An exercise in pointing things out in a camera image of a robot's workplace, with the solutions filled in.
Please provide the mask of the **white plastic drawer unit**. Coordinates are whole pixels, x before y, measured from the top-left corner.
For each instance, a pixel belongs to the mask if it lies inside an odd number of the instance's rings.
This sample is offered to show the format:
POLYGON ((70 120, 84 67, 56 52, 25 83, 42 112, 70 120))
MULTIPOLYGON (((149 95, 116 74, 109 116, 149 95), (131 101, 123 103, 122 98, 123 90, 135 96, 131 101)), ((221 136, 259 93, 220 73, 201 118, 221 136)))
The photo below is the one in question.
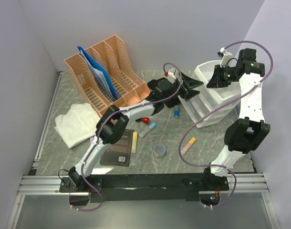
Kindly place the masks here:
POLYGON ((238 82, 234 82, 226 88, 216 89, 206 87, 213 75, 214 66, 217 64, 220 64, 220 61, 214 60, 198 65, 191 75, 191 78, 204 83, 202 86, 194 89, 200 91, 200 94, 191 98, 189 101, 181 97, 179 98, 188 115, 195 123, 212 110, 241 95, 238 82))

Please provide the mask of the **round clear pin box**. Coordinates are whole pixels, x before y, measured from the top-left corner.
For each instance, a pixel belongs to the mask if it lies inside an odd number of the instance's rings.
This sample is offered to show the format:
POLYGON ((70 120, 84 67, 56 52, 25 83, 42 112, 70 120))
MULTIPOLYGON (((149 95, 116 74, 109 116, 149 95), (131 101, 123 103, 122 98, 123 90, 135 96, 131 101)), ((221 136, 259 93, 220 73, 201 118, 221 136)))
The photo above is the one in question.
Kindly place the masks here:
POLYGON ((166 147, 163 144, 155 145, 153 154, 157 158, 162 158, 166 154, 166 147))

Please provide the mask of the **blue document folder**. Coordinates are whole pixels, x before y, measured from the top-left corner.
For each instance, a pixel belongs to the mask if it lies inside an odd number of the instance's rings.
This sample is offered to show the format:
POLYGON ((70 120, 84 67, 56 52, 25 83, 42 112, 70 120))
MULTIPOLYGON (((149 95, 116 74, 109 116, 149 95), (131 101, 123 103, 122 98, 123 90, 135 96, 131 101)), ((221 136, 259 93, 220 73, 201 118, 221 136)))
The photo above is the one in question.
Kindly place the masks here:
POLYGON ((117 91, 111 81, 111 78, 107 71, 91 56, 89 55, 81 46, 77 46, 80 54, 83 56, 87 65, 89 66, 94 77, 98 80, 99 84, 102 86, 104 91, 112 98, 113 101, 119 99, 117 91))

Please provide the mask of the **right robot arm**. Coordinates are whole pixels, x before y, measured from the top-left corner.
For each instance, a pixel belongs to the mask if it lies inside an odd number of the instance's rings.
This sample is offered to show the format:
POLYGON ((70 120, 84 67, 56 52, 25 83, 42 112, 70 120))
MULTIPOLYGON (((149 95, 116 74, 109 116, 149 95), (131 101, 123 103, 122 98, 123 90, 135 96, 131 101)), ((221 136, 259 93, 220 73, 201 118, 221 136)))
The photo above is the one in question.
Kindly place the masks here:
POLYGON ((245 154, 254 151, 270 132, 262 111, 262 85, 265 65, 256 61, 255 49, 240 50, 234 67, 216 65, 207 88, 224 88, 232 82, 240 86, 238 120, 225 132, 224 147, 204 170, 202 185, 213 190, 228 174, 228 169, 245 154))

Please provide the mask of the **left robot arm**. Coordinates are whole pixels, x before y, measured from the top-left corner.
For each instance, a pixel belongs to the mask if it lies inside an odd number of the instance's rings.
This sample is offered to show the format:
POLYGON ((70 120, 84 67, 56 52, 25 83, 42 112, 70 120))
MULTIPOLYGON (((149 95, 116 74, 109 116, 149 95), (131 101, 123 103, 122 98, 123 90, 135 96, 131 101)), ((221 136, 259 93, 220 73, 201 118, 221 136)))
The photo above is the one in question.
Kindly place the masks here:
POLYGON ((78 192, 86 190, 87 177, 91 175, 96 163, 108 147, 121 139, 129 123, 155 115, 164 106, 172 108, 180 103, 179 98, 190 100, 200 93, 196 88, 202 85, 202 81, 192 79, 180 72, 179 78, 173 82, 165 77, 149 81, 147 83, 151 90, 149 96, 135 105, 127 107, 111 105, 96 125, 94 143, 83 158, 67 170, 68 176, 61 178, 61 184, 72 186, 78 192))

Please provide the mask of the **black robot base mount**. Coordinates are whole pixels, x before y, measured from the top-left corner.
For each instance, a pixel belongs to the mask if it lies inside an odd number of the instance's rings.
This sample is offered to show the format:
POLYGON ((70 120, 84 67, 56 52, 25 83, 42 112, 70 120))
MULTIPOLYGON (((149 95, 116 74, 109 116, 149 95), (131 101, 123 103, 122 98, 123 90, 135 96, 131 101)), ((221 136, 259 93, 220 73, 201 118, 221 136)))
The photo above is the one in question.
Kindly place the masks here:
POLYGON ((228 191, 226 177, 209 179, 202 173, 180 174, 128 174, 91 175, 87 181, 96 190, 91 190, 83 182, 76 188, 70 178, 65 177, 59 191, 72 197, 86 193, 92 203, 104 201, 133 200, 177 200, 198 201, 203 191, 228 191))

